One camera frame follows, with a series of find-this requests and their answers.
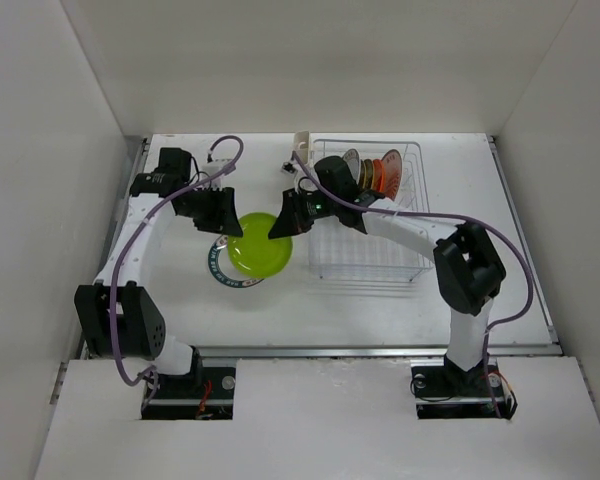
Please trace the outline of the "lime green plate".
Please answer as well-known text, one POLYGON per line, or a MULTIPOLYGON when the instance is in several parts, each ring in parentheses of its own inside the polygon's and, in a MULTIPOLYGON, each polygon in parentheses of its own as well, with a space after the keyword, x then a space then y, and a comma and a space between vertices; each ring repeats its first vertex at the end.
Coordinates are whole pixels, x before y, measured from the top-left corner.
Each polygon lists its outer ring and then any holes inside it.
POLYGON ((229 236, 227 250, 231 264, 240 273, 269 278, 285 269, 293 253, 293 242, 290 237, 268 237, 275 221, 272 214, 264 212, 252 212, 239 219, 243 236, 229 236))

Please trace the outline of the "white plate green rim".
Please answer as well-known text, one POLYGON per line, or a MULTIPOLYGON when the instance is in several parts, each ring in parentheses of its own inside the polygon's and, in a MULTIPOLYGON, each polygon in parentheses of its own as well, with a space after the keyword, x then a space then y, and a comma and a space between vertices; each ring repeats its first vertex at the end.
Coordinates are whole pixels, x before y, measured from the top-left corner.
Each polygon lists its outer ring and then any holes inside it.
POLYGON ((207 255, 207 267, 211 276, 220 284, 232 289, 246 289, 261 284, 263 278, 238 279, 224 273, 220 265, 220 254, 228 246, 228 237, 219 236, 211 245, 207 255))

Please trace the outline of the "amber patterned plate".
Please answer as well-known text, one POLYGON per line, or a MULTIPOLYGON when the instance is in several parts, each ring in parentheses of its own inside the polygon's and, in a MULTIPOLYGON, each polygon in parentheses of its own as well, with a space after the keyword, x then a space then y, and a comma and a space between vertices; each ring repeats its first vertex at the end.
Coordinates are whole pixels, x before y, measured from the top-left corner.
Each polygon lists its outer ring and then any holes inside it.
POLYGON ((375 179, 375 166, 374 161, 371 159, 364 159, 360 162, 359 172, 359 186, 361 189, 372 189, 375 179))

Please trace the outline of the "orange translucent plate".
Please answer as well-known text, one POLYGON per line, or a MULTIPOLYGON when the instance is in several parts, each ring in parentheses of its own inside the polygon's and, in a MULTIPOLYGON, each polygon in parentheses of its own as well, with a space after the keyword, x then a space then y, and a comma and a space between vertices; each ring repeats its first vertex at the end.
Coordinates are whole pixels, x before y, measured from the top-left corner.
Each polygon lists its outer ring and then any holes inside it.
POLYGON ((374 159, 372 161, 373 174, 371 189, 383 193, 385 188, 385 166, 382 160, 374 159))

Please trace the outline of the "white plate orange sunburst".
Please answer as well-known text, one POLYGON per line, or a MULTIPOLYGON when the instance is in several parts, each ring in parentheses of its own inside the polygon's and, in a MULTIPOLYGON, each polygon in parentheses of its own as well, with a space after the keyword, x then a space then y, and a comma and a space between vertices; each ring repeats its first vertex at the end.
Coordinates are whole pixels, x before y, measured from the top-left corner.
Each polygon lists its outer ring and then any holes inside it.
POLYGON ((384 154, 380 160, 380 163, 382 167, 380 192, 387 198, 395 200, 402 181, 402 156, 398 150, 391 149, 384 154))

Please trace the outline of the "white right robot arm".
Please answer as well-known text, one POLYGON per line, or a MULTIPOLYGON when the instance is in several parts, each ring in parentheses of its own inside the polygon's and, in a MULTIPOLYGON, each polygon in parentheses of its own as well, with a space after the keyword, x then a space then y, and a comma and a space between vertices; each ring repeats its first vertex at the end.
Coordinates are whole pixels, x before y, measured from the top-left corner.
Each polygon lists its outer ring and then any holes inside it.
POLYGON ((487 324, 506 277, 486 229, 470 220, 460 224, 427 220, 381 193, 364 190, 339 156, 319 160, 314 171, 318 177, 314 191, 283 192, 282 209, 268 238, 301 235, 316 220, 335 217, 347 228, 389 240, 431 261, 439 293, 451 312, 443 381, 450 391, 467 393, 479 382, 478 368, 487 363, 487 324))

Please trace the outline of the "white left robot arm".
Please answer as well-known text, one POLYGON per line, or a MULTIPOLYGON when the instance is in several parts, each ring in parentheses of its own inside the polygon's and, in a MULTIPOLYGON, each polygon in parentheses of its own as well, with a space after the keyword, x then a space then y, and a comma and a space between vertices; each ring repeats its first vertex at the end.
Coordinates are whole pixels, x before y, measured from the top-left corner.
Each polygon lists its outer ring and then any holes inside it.
POLYGON ((242 236, 235 191, 220 184, 236 163, 209 156, 198 166, 182 148, 161 148, 157 166, 131 183, 122 227, 103 268, 92 283, 76 289, 74 305, 88 352, 113 360, 129 386, 145 381, 157 387, 169 376, 181 396, 203 387, 197 349, 169 334, 148 283, 176 218, 190 219, 200 232, 242 236))

